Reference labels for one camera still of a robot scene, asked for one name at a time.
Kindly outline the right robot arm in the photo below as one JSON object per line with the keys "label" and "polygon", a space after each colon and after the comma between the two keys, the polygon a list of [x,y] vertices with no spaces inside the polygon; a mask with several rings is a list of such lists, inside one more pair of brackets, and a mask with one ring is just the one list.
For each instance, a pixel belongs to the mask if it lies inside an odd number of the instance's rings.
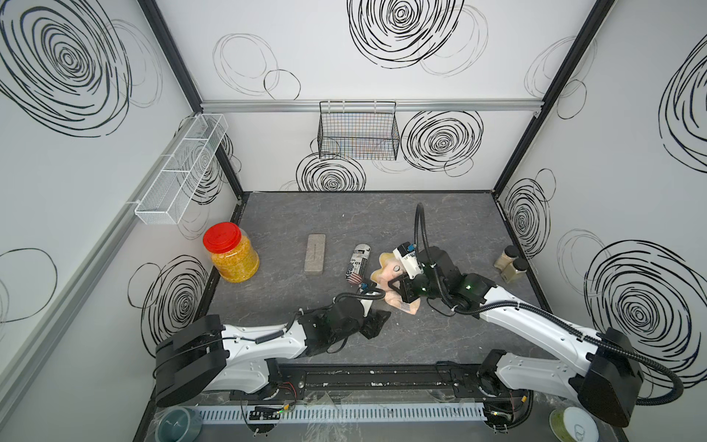
{"label": "right robot arm", "polygon": [[489,278],[463,274],[438,247],[418,252],[405,243],[380,256],[371,278],[405,308],[438,299],[451,316],[500,326],[550,354],[542,359],[491,351],[474,376],[487,396],[541,392],[576,401],[606,424],[627,427],[635,407],[673,403],[684,392],[676,373],[639,354],[620,331],[567,322]]}

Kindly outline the grey rectangular eyeglass case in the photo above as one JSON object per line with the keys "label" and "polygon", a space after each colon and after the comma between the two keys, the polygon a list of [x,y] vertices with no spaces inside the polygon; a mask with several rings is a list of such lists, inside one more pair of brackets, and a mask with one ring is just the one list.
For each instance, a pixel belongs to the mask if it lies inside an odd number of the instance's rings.
{"label": "grey rectangular eyeglass case", "polygon": [[307,237],[307,248],[304,263],[306,276],[323,274],[326,254],[326,235],[321,233],[310,234]]}

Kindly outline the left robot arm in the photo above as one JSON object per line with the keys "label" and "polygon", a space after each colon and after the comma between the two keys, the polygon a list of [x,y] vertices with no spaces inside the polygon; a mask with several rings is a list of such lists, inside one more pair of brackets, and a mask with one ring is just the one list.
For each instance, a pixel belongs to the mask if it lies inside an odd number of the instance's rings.
{"label": "left robot arm", "polygon": [[156,405],[178,405],[202,392],[266,390],[278,383],[279,359],[329,353],[357,333],[379,336],[391,316],[372,308],[379,299],[342,294],[326,307],[300,309],[289,322],[270,326],[228,325],[206,315],[156,346]]}

